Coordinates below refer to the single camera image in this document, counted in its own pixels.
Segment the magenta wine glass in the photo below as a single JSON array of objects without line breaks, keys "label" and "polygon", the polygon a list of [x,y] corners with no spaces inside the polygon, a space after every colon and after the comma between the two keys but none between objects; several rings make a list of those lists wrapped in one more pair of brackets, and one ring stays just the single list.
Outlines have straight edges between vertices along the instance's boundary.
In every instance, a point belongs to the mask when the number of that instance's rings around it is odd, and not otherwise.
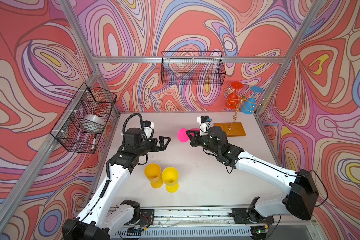
[{"label": "magenta wine glass", "polygon": [[185,143],[187,141],[190,141],[190,139],[189,139],[186,132],[187,132],[187,129],[182,128],[182,129],[179,129],[179,131],[177,133],[177,138],[181,143]]}]

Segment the yellow wine glass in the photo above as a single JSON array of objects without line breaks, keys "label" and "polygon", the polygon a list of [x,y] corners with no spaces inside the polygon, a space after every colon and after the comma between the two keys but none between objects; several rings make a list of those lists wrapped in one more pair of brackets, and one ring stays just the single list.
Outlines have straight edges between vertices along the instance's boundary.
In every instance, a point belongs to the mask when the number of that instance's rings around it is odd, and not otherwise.
[{"label": "yellow wine glass", "polygon": [[179,172],[174,167],[167,167],[162,172],[162,179],[166,185],[166,190],[170,193],[175,193],[179,188]]},{"label": "yellow wine glass", "polygon": [[150,181],[151,187],[159,189],[163,185],[162,170],[157,164],[149,164],[144,170],[146,178]]}]

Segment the blue wine glass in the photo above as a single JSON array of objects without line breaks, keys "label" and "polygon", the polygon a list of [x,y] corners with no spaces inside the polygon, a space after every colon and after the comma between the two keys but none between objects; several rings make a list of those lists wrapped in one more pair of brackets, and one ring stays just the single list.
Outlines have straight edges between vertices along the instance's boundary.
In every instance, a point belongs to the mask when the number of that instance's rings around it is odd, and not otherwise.
[{"label": "blue wine glass", "polygon": [[264,90],[261,87],[252,86],[250,91],[253,93],[252,96],[246,98],[241,108],[241,112],[247,115],[255,112],[256,106],[259,105],[256,103],[256,95],[261,94]]}]

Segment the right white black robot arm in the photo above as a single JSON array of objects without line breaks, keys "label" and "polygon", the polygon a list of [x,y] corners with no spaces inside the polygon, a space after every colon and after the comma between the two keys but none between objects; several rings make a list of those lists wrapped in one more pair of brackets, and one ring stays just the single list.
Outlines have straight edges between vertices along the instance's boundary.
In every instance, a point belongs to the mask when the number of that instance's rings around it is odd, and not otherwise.
[{"label": "right white black robot arm", "polygon": [[261,160],[244,149],[232,145],[227,134],[220,127],[207,131],[187,130],[192,147],[202,147],[226,168],[250,173],[282,191],[281,194],[261,200],[253,198],[246,210],[246,216],[253,222],[274,215],[292,215],[309,221],[314,209],[319,207],[319,191],[312,171],[300,169],[298,172],[278,167]]}]

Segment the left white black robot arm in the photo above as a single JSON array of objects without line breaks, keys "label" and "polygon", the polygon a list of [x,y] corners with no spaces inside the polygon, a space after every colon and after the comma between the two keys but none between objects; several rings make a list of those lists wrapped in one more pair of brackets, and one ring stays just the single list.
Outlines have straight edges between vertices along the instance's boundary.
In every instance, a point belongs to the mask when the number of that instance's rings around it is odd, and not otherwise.
[{"label": "left white black robot arm", "polygon": [[74,219],[67,219],[62,227],[64,240],[109,240],[125,224],[137,223],[141,218],[140,204],[125,200],[109,214],[110,207],[122,184],[140,165],[140,157],[163,152],[169,137],[154,136],[154,123],[144,121],[140,113],[127,117],[122,128],[122,144],[106,161],[106,175],[90,202]]}]

